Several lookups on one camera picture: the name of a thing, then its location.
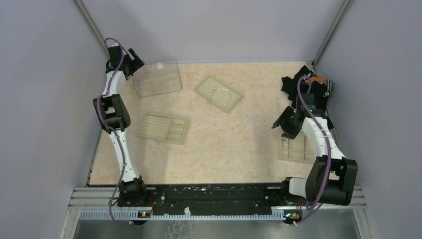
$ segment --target beige table surface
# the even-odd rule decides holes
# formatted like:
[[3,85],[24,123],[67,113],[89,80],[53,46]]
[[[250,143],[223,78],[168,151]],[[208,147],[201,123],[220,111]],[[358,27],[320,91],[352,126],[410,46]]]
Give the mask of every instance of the beige table surface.
[[[311,165],[280,158],[281,130],[271,129],[290,104],[281,77],[294,76],[304,62],[180,64],[183,90],[139,98],[132,81],[121,94],[132,124],[128,128],[134,165],[147,184],[280,182],[306,177]],[[193,92],[208,75],[242,92],[226,114]],[[157,144],[136,136],[145,112],[189,119],[184,145]],[[109,137],[102,133],[90,184],[115,184],[119,166]]]

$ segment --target metal frame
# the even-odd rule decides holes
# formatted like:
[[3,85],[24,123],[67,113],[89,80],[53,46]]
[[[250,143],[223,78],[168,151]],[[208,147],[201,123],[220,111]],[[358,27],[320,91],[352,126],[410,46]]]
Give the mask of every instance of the metal frame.
[[87,24],[88,29],[94,35],[94,38],[97,40],[98,45],[100,45],[101,50],[106,55],[106,57],[109,57],[107,47],[104,44],[104,37],[101,34],[100,30],[98,30],[97,25],[88,13],[88,10],[85,7],[84,3],[82,2],[82,0],[73,0],[73,3],[75,4],[76,9],[81,14],[82,18]]
[[[106,56],[108,56],[108,51],[103,43],[103,36],[101,32],[98,30],[95,22],[89,15],[87,9],[85,8],[82,0],[73,0],[75,3],[76,8],[78,9],[79,13],[81,14],[82,18],[84,19],[85,23],[87,24],[89,30],[97,40],[100,48],[104,52]],[[350,6],[353,4],[354,0],[344,0],[339,13],[337,14],[330,30],[328,31],[321,47],[319,48],[315,58],[313,61],[307,61],[306,65],[309,69],[312,69],[316,73],[316,67],[320,62],[323,54],[325,53],[330,41],[332,40],[334,34],[338,30],[338,27],[341,21],[344,19],[344,15],[350,9]],[[97,144],[99,142],[101,133],[98,134]],[[97,150],[97,146],[94,150],[92,160],[95,157],[95,153]],[[89,178],[91,174],[91,167],[90,165],[87,179],[83,188],[75,188],[72,194],[72,197],[69,202],[69,206],[66,212],[65,220],[62,226],[60,239],[72,239],[76,230],[77,222],[80,218],[80,215],[85,215],[84,212],[89,210],[108,210],[108,202],[110,200],[112,191],[114,187],[102,187],[102,188],[87,188],[86,186],[89,184]],[[295,206],[280,206],[280,207],[272,207],[273,211],[277,212],[279,210],[294,210]],[[366,205],[366,201],[362,192],[362,188],[360,186],[356,186],[353,192],[353,199],[349,206],[339,206],[339,205],[323,205],[323,209],[353,209],[354,216],[356,219],[356,225],[359,230],[360,236],[363,239],[378,239],[380,238],[379,233],[376,229],[375,223],[371,217],[371,214],[368,210]],[[113,206],[113,210],[116,212],[120,212],[121,210],[151,210],[150,207],[136,207],[136,208],[121,208],[118,206]],[[169,218],[157,218],[157,220],[180,220],[181,218],[177,217],[169,217]]]
[[350,9],[353,2],[354,2],[354,0],[344,0],[343,4],[341,5],[340,11],[338,12],[338,14],[337,14],[336,18],[334,19],[334,22],[332,23],[327,35],[325,36],[324,41],[322,42],[321,47],[319,47],[319,50],[316,53],[315,59],[312,61],[313,68],[315,68],[318,65],[318,63],[320,62],[321,57],[323,56],[323,54],[325,53],[325,51],[328,47],[328,44],[331,42],[332,37],[334,36],[336,31],[338,30],[338,27],[339,27],[341,21],[344,19],[346,12]]
[[[76,225],[81,220],[111,220],[108,215],[109,205],[114,187],[82,187],[75,188],[68,206],[65,221],[62,227],[60,239],[73,238]],[[379,238],[374,223],[370,217],[366,200],[360,186],[355,186],[353,198],[348,206],[324,204],[322,209],[353,209],[357,229],[363,239]],[[271,207],[272,215],[250,215],[250,216],[191,216],[185,215],[163,215],[152,216],[149,220],[281,220],[283,210],[295,210],[296,206],[274,206]],[[151,207],[112,207],[113,214],[119,220],[136,219],[137,212],[151,211]]]

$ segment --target beige tray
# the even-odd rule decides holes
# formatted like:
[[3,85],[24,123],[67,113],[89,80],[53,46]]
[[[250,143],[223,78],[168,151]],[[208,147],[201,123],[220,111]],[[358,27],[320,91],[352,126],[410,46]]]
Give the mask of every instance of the beige tray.
[[182,145],[187,128],[187,119],[146,113],[142,118],[136,136],[157,142]]
[[194,92],[226,113],[230,112],[243,96],[242,93],[213,76],[207,76],[194,88]]

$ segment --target wire ring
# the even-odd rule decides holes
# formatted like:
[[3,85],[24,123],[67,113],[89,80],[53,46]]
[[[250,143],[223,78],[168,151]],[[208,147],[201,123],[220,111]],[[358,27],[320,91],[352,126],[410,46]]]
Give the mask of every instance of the wire ring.
[[216,92],[216,91],[220,91],[220,90],[224,90],[224,91],[227,91],[227,92],[229,92],[229,94],[230,94],[230,100],[228,100],[228,102],[227,103],[225,103],[224,105],[223,104],[218,104],[219,106],[225,106],[225,105],[228,105],[230,102],[231,102],[231,100],[233,99],[233,95],[231,94],[231,91],[229,91],[228,89],[226,89],[226,88],[216,88],[216,87],[214,87],[214,89],[211,91],[211,96],[210,96],[210,99],[211,100],[213,100],[212,99],[212,96],[214,95],[214,93]]

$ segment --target cable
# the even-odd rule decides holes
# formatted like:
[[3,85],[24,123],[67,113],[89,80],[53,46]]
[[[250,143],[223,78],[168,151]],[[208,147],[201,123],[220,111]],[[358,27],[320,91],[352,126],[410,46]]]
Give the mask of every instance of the cable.
[[125,52],[125,49],[124,49],[124,48],[123,48],[123,46],[120,44],[120,42],[118,42],[116,39],[113,39],[113,38],[106,38],[106,39],[104,40],[104,43],[106,43],[108,40],[113,40],[114,42],[116,42],[116,43],[120,46],[120,48],[121,48],[121,59],[120,59],[119,65],[118,65],[118,66],[117,66],[117,68],[114,70],[114,72],[113,72],[113,74],[112,74],[112,76],[111,76],[110,80],[108,81],[108,85],[107,85],[107,92],[106,92],[105,94],[101,94],[101,95],[99,95],[99,96],[97,97],[97,104],[96,104],[96,106],[97,106],[97,112],[98,112],[98,116],[99,116],[98,118],[100,119],[101,124],[102,124],[102,125],[104,125],[104,128],[105,128],[105,129],[111,130],[111,131],[114,133],[114,135],[116,136],[117,143],[118,143],[118,145],[119,145],[119,147],[120,147],[121,154],[122,154],[122,158],[123,158],[123,166],[122,166],[122,170],[121,170],[120,178],[119,178],[119,180],[118,180],[118,182],[117,182],[117,184],[116,184],[116,187],[115,187],[115,189],[114,189],[114,191],[113,191],[113,194],[112,194],[112,196],[111,196],[111,199],[110,199],[110,201],[108,202],[110,217],[111,217],[111,219],[112,219],[113,221],[115,221],[117,224],[119,224],[119,225],[121,225],[121,226],[123,226],[123,227],[128,227],[128,225],[127,225],[127,224],[123,224],[123,223],[120,223],[119,221],[117,221],[117,220],[116,220],[116,218],[114,217],[114,215],[113,215],[113,211],[112,211],[113,200],[115,199],[115,196],[116,196],[117,190],[118,190],[119,185],[121,184],[122,179],[123,179],[123,176],[124,176],[124,171],[125,171],[125,168],[126,168],[126,157],[125,157],[125,155],[124,155],[123,145],[122,145],[122,143],[121,143],[121,141],[120,141],[120,136],[118,136],[118,134],[117,134],[117,132],[116,132],[116,130],[115,130],[114,128],[112,128],[112,127],[108,126],[107,122],[106,122],[106,121],[104,120],[104,118],[103,118],[103,115],[101,114],[101,109],[100,109],[100,101],[101,101],[101,98],[102,98],[102,97],[104,97],[104,96],[108,96],[108,94],[110,93],[111,82],[112,82],[112,80],[113,80],[114,76],[116,75],[116,73],[119,71],[120,67],[121,67],[121,66],[122,66],[122,64],[123,64],[123,59],[124,59],[124,52]]
[[[302,93],[301,93],[301,89],[300,89],[300,84],[302,80],[305,79],[309,79],[309,77],[307,76],[302,76],[299,80],[298,80],[298,84],[296,86],[296,89],[298,91],[298,96],[299,96],[299,100],[301,101],[302,105],[304,106],[305,110],[307,111],[308,115],[311,116],[312,120],[315,122],[315,124],[318,126],[318,128],[321,130],[322,134],[324,135],[325,141],[327,143],[327,151],[328,151],[328,160],[327,160],[327,166],[325,168],[325,174],[324,174],[324,179],[321,183],[321,188],[319,189],[319,192],[315,198],[315,201],[312,203],[312,205],[309,207],[309,202],[306,202],[306,209],[307,210],[312,210],[315,208],[315,206],[317,205],[317,203],[319,202],[319,200],[322,197],[322,194],[324,192],[325,186],[327,185],[327,181],[329,178],[329,173],[330,173],[330,168],[331,168],[331,144],[329,142],[328,139],[328,135],[325,132],[324,128],[322,127],[322,125],[318,122],[318,120],[315,118],[314,114],[312,114],[311,110],[308,108],[308,106],[305,103],[305,100],[302,97]],[[308,86],[308,90],[307,93],[311,90],[311,82]],[[307,214],[304,218],[302,218],[302,220],[300,220],[299,222],[294,222],[293,224],[287,224],[288,226],[297,226],[301,223],[303,223],[304,221],[306,221],[309,217],[311,217],[316,211],[318,211],[318,209],[320,209],[322,206],[322,203],[320,203],[312,212],[310,212],[309,214]]]
[[321,130],[322,134],[324,135],[325,141],[326,141],[326,143],[327,143],[327,148],[328,148],[328,149],[327,149],[327,151],[328,151],[327,166],[326,166],[326,168],[325,168],[325,174],[324,174],[324,179],[323,179],[322,184],[321,184],[321,188],[319,189],[319,192],[318,192],[318,194],[317,194],[317,196],[316,196],[316,198],[315,198],[315,201],[312,203],[312,205],[311,205],[310,207],[306,206],[306,209],[308,209],[308,210],[312,210],[312,209],[313,209],[313,208],[317,205],[317,203],[319,202],[319,200],[321,199],[322,194],[323,194],[324,189],[325,189],[325,186],[326,186],[326,184],[327,184],[328,178],[329,178],[329,173],[330,173],[330,168],[331,168],[331,144],[330,144],[330,142],[329,142],[328,135],[327,135],[327,133],[325,132],[324,128],[323,128],[323,127],[322,127],[322,125],[318,122],[318,120],[315,118],[314,114],[312,114],[311,110],[308,108],[308,106],[307,106],[307,105],[306,105],[306,103],[305,103],[305,100],[304,100],[304,99],[303,99],[303,97],[302,97],[302,93],[301,93],[301,90],[300,90],[300,83],[301,83],[301,81],[302,81],[302,80],[304,80],[304,79],[308,79],[308,77],[307,77],[307,76],[302,76],[302,77],[299,79],[298,84],[297,84],[297,87],[296,87],[296,88],[297,88],[297,90],[298,90],[298,96],[299,96],[299,99],[300,99],[300,101],[301,101],[302,105],[304,106],[305,110],[306,110],[306,111],[307,111],[307,113],[309,114],[309,116],[311,116],[312,120],[315,122],[315,124],[318,126],[318,128]]

